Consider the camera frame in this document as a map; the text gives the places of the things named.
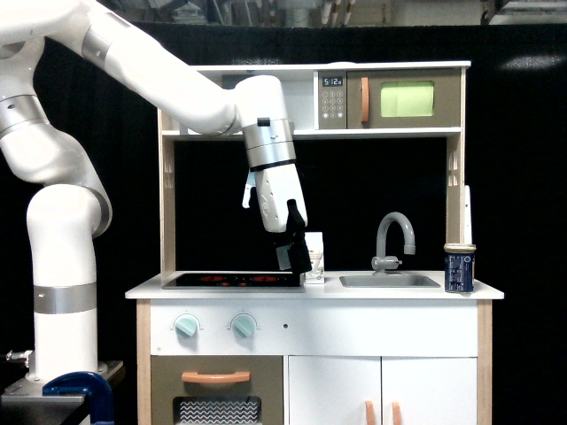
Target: black backdrop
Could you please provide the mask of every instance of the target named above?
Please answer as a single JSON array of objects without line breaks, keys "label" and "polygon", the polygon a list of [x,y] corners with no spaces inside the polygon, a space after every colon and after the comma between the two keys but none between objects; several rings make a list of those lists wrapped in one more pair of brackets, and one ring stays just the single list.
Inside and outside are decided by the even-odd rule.
[{"label": "black backdrop", "polygon": [[[494,303],[493,423],[565,423],[559,371],[566,348],[560,211],[565,198],[567,27],[141,27],[196,65],[471,60],[466,181],[472,190],[477,278],[506,293],[506,300]],[[113,224],[95,241],[99,358],[124,360],[127,378],[115,394],[116,423],[133,424],[136,312],[124,292],[159,272],[155,109],[49,41],[35,88],[51,123],[83,144],[113,201]],[[379,148],[298,143],[310,226],[325,234],[329,269],[367,268],[377,223],[393,209],[414,223],[417,255],[401,254],[396,242],[401,232],[394,227],[388,251],[403,257],[404,267],[441,268],[442,144],[436,139],[381,142]],[[243,148],[196,144],[178,152],[178,190],[189,193],[178,198],[187,214],[179,223],[181,236],[187,236],[181,237],[179,266],[272,267],[266,250],[254,251],[268,242],[256,212],[238,207],[245,178]],[[383,174],[370,174],[377,164]],[[7,352],[33,346],[25,212],[39,186],[19,181],[3,163],[0,187],[0,352]],[[210,204],[214,208],[207,210]],[[188,237],[191,243],[198,241],[198,248],[184,242]]]}]

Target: can lid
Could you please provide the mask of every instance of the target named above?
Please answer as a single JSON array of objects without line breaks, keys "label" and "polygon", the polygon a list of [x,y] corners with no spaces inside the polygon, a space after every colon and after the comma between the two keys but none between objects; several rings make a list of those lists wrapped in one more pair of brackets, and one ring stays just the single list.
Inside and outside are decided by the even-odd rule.
[{"label": "can lid", "polygon": [[452,252],[455,254],[471,254],[477,249],[473,243],[446,243],[445,252]]}]

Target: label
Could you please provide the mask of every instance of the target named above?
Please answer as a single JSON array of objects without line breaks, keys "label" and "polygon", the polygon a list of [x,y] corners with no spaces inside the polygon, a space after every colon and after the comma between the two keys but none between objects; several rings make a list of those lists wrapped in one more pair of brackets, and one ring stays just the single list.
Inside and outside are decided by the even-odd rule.
[{"label": "label", "polygon": [[445,254],[445,291],[471,293],[473,285],[474,253]]}]

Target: digital clock display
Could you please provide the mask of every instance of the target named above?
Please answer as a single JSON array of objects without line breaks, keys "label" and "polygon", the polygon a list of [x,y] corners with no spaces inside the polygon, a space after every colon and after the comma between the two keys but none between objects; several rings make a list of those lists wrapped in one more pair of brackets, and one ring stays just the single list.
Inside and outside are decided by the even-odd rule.
[{"label": "digital clock display", "polygon": [[343,85],[343,77],[329,77],[322,79],[323,87],[340,87]]}]

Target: wooden frame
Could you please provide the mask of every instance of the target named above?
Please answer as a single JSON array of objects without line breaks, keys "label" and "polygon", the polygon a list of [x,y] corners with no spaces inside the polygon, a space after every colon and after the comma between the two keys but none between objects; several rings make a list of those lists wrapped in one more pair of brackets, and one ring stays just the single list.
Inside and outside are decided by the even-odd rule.
[{"label": "wooden frame", "polygon": [[[464,155],[465,155],[465,93],[466,66],[461,78],[461,127],[447,136],[447,216],[446,242],[464,242]],[[283,66],[286,73],[292,66]],[[161,274],[168,276],[175,271],[175,152],[177,140],[190,136],[179,124],[162,111],[158,111],[159,123],[159,201]],[[357,137],[385,137],[388,134],[357,135]],[[304,134],[304,139],[314,134]],[[151,425],[151,354],[150,354],[150,300],[137,301],[137,365],[138,365],[138,423]],[[478,425],[492,424],[492,301],[478,300]]]}]

